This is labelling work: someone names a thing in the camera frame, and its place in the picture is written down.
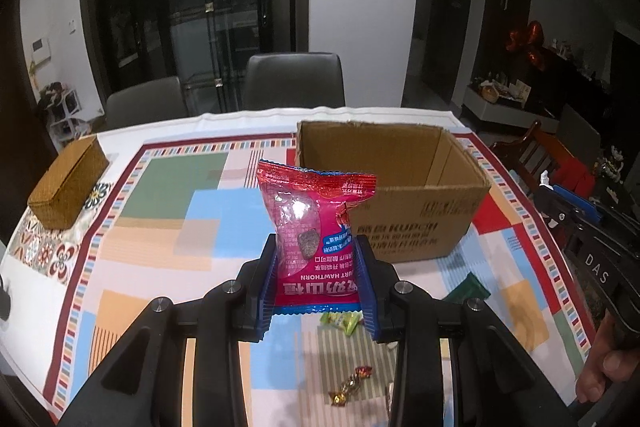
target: gold wrapped candy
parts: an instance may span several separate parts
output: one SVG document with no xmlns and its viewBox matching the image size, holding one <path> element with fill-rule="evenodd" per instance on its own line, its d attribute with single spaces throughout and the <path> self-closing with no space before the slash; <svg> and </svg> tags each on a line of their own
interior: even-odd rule
<svg viewBox="0 0 640 427">
<path fill-rule="evenodd" d="M 331 405 L 336 407 L 344 407 L 351 394 L 355 393 L 360 388 L 360 382 L 366 378 L 369 378 L 373 373 L 373 368 L 370 365 L 359 365 L 353 371 L 347 379 L 340 385 L 340 391 L 329 392 L 331 398 Z"/>
</svg>

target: black leather chair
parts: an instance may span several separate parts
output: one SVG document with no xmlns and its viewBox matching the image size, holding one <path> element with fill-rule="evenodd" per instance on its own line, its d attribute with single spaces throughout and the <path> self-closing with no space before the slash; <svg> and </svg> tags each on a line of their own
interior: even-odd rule
<svg viewBox="0 0 640 427">
<path fill-rule="evenodd" d="M 107 99 L 107 129 L 189 116 L 177 76 L 127 87 Z"/>
<path fill-rule="evenodd" d="M 249 59 L 242 105 L 273 107 L 344 106 L 340 58 L 334 53 L 269 53 Z"/>
</svg>

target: wall-mounted device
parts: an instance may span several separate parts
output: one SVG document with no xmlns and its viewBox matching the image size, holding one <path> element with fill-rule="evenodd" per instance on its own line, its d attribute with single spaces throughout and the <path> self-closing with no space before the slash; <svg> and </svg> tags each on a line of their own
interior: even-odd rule
<svg viewBox="0 0 640 427">
<path fill-rule="evenodd" d="M 33 50 L 33 62 L 37 65 L 51 58 L 51 49 L 49 48 L 49 39 L 42 37 L 31 44 Z"/>
</svg>

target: metal bolt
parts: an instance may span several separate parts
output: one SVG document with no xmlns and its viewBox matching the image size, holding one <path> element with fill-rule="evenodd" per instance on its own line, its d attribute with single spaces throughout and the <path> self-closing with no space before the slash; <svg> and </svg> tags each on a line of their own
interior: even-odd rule
<svg viewBox="0 0 640 427">
<path fill-rule="evenodd" d="M 398 281 L 396 284 L 394 284 L 394 289 L 398 293 L 402 294 L 411 293 L 414 290 L 414 285 L 409 281 Z"/>
<path fill-rule="evenodd" d="M 222 283 L 224 293 L 236 293 L 242 287 L 242 283 L 236 279 L 230 279 Z"/>
<path fill-rule="evenodd" d="M 469 306 L 475 312 L 484 310 L 484 301 L 482 301 L 482 299 L 479 299 L 478 297 L 471 297 L 466 302 L 466 305 Z"/>
<path fill-rule="evenodd" d="M 151 309 L 155 312 L 163 312 L 169 307 L 171 301 L 167 297 L 156 297 L 151 301 Z"/>
</svg>

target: open cardboard box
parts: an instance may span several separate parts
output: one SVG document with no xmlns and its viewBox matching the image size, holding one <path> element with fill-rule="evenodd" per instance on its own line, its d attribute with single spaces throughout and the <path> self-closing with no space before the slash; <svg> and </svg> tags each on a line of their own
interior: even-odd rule
<svg viewBox="0 0 640 427">
<path fill-rule="evenodd" d="M 302 121 L 297 162 L 378 177 L 376 195 L 350 210 L 351 230 L 390 263 L 448 255 L 491 187 L 449 131 L 428 125 Z"/>
</svg>

